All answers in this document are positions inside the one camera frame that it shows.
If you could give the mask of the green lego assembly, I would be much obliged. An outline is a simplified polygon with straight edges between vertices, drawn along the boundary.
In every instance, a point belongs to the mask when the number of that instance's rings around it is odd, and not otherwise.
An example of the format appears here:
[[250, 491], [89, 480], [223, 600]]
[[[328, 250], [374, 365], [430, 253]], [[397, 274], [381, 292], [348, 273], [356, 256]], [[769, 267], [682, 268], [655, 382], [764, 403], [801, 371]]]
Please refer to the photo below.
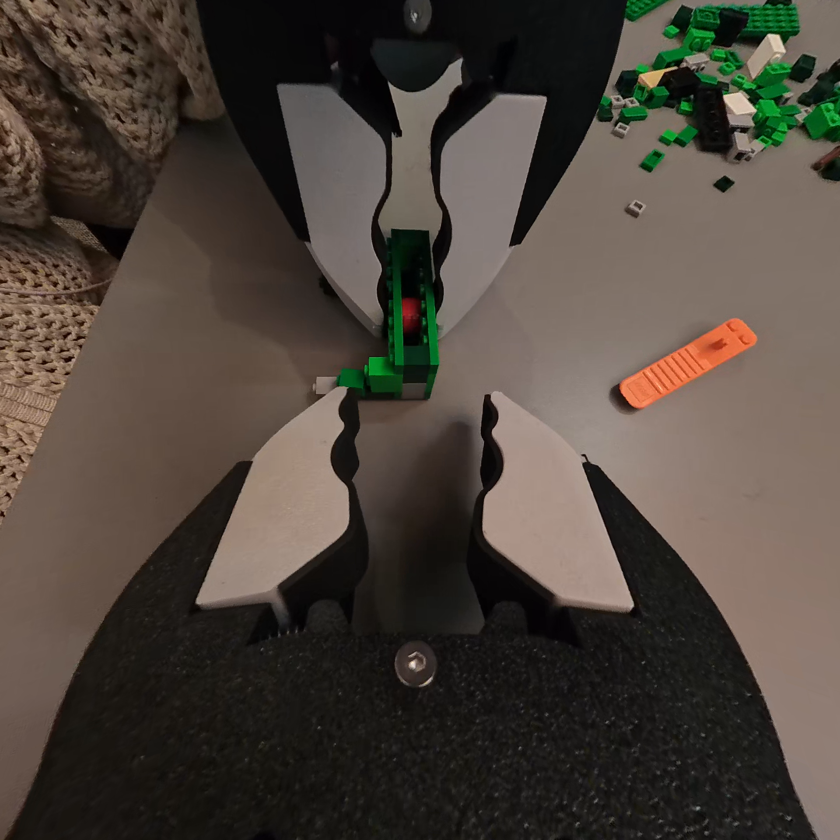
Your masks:
[[386, 246], [380, 328], [386, 353], [370, 357], [361, 369], [342, 369], [336, 383], [363, 398], [426, 400], [440, 362], [430, 236], [422, 229], [394, 228]]

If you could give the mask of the orange brick separator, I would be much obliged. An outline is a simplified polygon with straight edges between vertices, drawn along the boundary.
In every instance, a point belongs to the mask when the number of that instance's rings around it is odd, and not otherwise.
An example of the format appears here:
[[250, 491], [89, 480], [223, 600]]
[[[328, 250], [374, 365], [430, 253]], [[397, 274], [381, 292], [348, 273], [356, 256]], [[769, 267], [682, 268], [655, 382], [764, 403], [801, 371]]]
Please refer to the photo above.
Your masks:
[[702, 375], [752, 348], [757, 334], [738, 318], [725, 321], [699, 338], [622, 380], [618, 391], [627, 405], [643, 410]]

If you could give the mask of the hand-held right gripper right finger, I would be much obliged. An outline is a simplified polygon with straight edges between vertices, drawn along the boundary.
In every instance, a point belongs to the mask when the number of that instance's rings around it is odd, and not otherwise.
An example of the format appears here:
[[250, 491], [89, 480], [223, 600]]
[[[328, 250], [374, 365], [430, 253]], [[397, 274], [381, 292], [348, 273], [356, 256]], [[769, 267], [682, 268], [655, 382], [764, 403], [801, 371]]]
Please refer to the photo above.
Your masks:
[[484, 614], [518, 602], [629, 614], [634, 599], [583, 458], [501, 392], [485, 395], [467, 568]]

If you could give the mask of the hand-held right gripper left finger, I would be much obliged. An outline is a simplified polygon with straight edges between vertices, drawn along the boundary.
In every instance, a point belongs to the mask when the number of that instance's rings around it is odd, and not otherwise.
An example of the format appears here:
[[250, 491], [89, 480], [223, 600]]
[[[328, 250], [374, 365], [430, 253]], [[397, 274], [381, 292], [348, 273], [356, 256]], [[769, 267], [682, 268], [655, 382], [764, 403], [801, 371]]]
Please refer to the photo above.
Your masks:
[[306, 614], [334, 600], [347, 614], [366, 572], [368, 535], [354, 476], [355, 394], [333, 388], [278, 430], [251, 461], [196, 606], [268, 604]]

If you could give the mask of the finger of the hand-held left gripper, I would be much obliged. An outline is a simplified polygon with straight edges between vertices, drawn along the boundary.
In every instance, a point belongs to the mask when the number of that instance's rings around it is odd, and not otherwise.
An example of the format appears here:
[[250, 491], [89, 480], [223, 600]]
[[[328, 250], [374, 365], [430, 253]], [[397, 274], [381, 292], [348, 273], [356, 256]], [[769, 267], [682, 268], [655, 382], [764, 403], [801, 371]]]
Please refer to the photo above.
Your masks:
[[433, 243], [440, 335], [454, 330], [512, 252], [546, 97], [454, 91], [430, 140], [442, 218]]
[[281, 114], [308, 230], [324, 278], [372, 334], [384, 321], [379, 215], [390, 192], [390, 151], [330, 83], [281, 83]]

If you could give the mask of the pile of lego pieces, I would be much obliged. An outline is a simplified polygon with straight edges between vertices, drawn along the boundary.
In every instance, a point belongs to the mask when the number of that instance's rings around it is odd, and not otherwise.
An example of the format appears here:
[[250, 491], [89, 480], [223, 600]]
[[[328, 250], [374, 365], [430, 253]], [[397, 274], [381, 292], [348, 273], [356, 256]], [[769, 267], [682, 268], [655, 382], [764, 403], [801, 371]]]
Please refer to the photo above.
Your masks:
[[838, 227], [838, 2], [677, 2], [663, 24], [597, 113], [620, 218]]

